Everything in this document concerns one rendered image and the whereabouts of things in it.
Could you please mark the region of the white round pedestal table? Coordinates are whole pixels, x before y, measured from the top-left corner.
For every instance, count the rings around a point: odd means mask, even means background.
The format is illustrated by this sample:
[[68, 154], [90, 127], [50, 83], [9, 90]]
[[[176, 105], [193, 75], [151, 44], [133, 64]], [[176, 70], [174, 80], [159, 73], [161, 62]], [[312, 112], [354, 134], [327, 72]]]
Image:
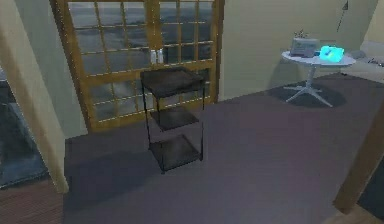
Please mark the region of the white round pedestal table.
[[330, 104], [328, 101], [326, 101], [324, 98], [322, 98], [319, 93], [321, 92], [320, 89], [315, 89], [312, 84], [314, 80], [314, 74], [318, 68], [344, 68], [352, 66], [356, 63], [356, 60], [349, 56], [343, 56], [339, 62], [330, 62], [322, 60], [319, 56], [314, 56], [312, 58], [302, 58], [302, 57], [296, 57], [291, 56], [289, 51], [284, 51], [281, 53], [281, 56], [284, 60], [287, 60], [289, 62], [296, 63], [298, 65], [307, 66], [309, 68], [308, 74], [307, 74], [307, 80], [305, 82], [304, 86], [285, 86], [285, 89], [287, 90], [295, 90], [296, 94], [291, 96], [286, 100], [286, 102], [293, 101], [294, 99], [298, 98], [301, 95], [309, 94], [316, 99], [318, 99], [323, 104], [332, 107], [332, 104]]

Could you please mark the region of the pale bed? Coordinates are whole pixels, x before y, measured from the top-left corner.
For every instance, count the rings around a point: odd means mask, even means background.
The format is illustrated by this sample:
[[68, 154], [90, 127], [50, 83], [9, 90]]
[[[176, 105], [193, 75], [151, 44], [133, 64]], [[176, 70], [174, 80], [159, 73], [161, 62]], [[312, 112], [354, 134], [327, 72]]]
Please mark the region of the pale bed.
[[359, 49], [346, 53], [346, 56], [356, 62], [342, 68], [342, 74], [384, 84], [384, 43], [364, 41]]

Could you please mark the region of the grey box with plant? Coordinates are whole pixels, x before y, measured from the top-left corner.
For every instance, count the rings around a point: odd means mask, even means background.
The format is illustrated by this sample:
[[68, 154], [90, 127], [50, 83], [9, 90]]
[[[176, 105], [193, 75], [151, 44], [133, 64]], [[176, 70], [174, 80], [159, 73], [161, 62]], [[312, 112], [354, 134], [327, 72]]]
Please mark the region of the grey box with plant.
[[290, 48], [290, 55], [303, 58], [312, 58], [320, 44], [315, 38], [309, 38], [308, 33], [300, 30], [294, 33]]

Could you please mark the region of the glowing cyan object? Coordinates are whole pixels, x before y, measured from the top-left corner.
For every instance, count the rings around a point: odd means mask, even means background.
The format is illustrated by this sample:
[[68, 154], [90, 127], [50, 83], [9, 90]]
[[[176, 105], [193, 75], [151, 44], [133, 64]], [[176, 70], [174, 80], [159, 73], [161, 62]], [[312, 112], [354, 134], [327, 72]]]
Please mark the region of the glowing cyan object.
[[340, 62], [344, 55], [344, 49], [335, 46], [322, 46], [319, 57], [321, 60]]

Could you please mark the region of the black three-tier shelf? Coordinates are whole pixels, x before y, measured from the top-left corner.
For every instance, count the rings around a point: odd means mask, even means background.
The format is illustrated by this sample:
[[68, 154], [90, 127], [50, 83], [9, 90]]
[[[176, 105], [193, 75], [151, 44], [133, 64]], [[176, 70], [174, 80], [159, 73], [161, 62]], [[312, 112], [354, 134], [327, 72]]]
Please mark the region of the black three-tier shelf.
[[[148, 149], [156, 159], [162, 174], [196, 160], [204, 159], [204, 123], [185, 106], [177, 105], [161, 109], [159, 101], [175, 95], [193, 91], [202, 92], [202, 109], [205, 109], [205, 79], [189, 69], [179, 66], [161, 68], [140, 73], [142, 93], [148, 90], [156, 100], [156, 109], [148, 111], [146, 96], [143, 107], [146, 120]], [[162, 132], [195, 123], [201, 124], [200, 149], [197, 149], [185, 134], [153, 142], [149, 118], [153, 118]]]

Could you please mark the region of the wooden framed glass window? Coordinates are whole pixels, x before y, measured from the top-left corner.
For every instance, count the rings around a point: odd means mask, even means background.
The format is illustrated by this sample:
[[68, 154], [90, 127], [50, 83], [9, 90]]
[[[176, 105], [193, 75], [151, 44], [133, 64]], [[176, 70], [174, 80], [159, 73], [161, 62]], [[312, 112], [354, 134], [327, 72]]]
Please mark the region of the wooden framed glass window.
[[[72, 80], [90, 132], [144, 118], [156, 109], [140, 73], [182, 66], [205, 79], [205, 104], [218, 99], [224, 0], [50, 0]], [[163, 49], [152, 64], [150, 50]], [[193, 91], [159, 101], [161, 109], [202, 104]]]

